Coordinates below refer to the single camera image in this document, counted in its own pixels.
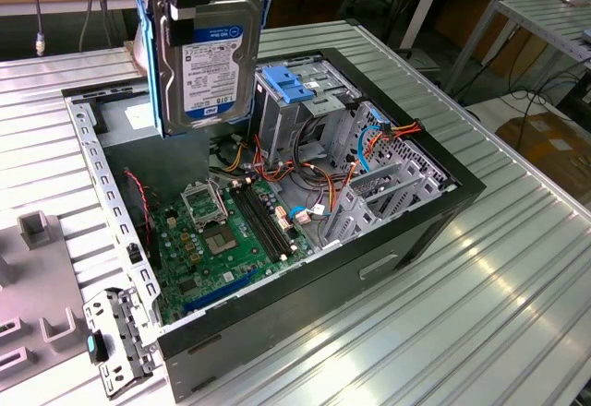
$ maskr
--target green motherboard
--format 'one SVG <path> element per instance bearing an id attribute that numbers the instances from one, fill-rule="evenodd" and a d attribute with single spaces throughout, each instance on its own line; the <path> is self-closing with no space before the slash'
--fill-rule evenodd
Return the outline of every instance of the green motherboard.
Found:
<path id="1" fill-rule="evenodd" d="M 270 212 L 282 206 L 266 182 L 255 182 L 252 190 L 264 199 Z M 282 233 L 292 247 L 291 255 L 282 260 L 273 259 L 232 199 L 230 190 L 222 189 L 219 195 L 227 210 L 227 221 L 209 223 L 201 230 L 196 228 L 191 215 L 202 216 L 216 209 L 207 192 L 191 196 L 192 214 L 180 196 L 172 205 L 151 214 L 159 240 L 161 266 L 154 271 L 162 292 L 159 307 L 164 324 L 185 316 L 190 310 L 187 306 L 199 303 L 208 295 L 220 291 L 229 294 L 313 254 L 311 243 L 294 226 L 291 238 Z M 270 217 L 279 226 L 275 215 Z"/>

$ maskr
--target motherboard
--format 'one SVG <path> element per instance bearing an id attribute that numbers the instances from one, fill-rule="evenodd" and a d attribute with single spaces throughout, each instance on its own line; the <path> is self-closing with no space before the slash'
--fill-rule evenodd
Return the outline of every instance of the motherboard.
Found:
<path id="1" fill-rule="evenodd" d="M 151 214 L 161 258 L 155 272 L 164 324 L 313 254 L 300 227 L 285 225 L 284 207 L 266 182 L 224 189 L 205 186 L 209 190 L 201 185 L 188 188 L 177 201 Z M 248 201 L 253 197 L 257 201 Z"/>

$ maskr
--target ram slot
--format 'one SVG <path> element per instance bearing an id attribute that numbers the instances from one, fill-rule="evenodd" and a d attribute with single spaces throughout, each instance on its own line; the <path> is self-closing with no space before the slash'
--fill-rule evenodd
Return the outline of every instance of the ram slot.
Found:
<path id="1" fill-rule="evenodd" d="M 246 195 L 250 205 L 259 214 L 261 221 L 265 223 L 265 232 L 269 234 L 272 241 L 282 251 L 283 254 L 286 254 L 287 256 L 291 254 L 291 249 L 287 243 L 287 240 L 285 240 L 285 237 L 280 231 L 279 226 L 277 226 L 277 223 L 275 223 L 271 215 L 269 215 L 267 212 L 267 209 L 260 202 L 259 197 L 255 191 L 253 191 L 252 188 L 249 188 L 247 189 Z"/>
<path id="2" fill-rule="evenodd" d="M 281 255 L 289 255 L 292 252 L 289 244 L 279 232 L 279 228 L 269 217 L 267 210 L 262 206 L 252 189 L 236 189 L 231 191 L 231 195 L 243 217 L 247 219 L 248 226 L 273 263 L 279 261 Z"/>

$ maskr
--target blue tab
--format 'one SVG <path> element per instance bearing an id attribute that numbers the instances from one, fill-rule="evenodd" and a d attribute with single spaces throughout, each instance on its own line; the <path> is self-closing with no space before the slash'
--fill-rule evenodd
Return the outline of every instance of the blue tab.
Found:
<path id="1" fill-rule="evenodd" d="M 263 67 L 262 73 L 287 104 L 314 98 L 314 91 L 306 89 L 300 83 L 298 76 L 285 66 Z"/>
<path id="2" fill-rule="evenodd" d="M 91 335 L 87 338 L 86 342 L 89 345 L 89 352 L 94 352 L 94 337 Z"/>

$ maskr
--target aluminum table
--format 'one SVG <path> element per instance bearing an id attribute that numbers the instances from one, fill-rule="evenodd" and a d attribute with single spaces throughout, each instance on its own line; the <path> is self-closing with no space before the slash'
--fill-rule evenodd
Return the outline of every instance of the aluminum table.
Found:
<path id="1" fill-rule="evenodd" d="M 529 30 L 556 49 L 555 54 L 542 69 L 541 72 L 546 75 L 538 81 L 538 84 L 543 84 L 553 72 L 561 54 L 570 56 L 576 62 L 591 58 L 591 44 L 582 38 L 583 31 L 591 29 L 591 5 L 572 6 L 562 0 L 491 0 L 453 65 L 452 73 L 444 88 L 446 92 L 452 91 L 464 71 L 465 64 L 496 14 L 504 15 L 510 23 L 492 45 L 483 64 L 500 50 L 517 26 Z"/>
<path id="2" fill-rule="evenodd" d="M 182 404 L 569 404 L 591 377 L 591 214 L 360 27 L 264 32 L 335 46 L 486 185 L 418 261 Z M 0 226 L 58 215 L 84 299 L 126 284 L 60 90 L 138 74 L 123 49 L 0 64 Z M 172 404 L 163 368 L 112 404 Z M 82 354 L 0 404 L 108 404 Z"/>

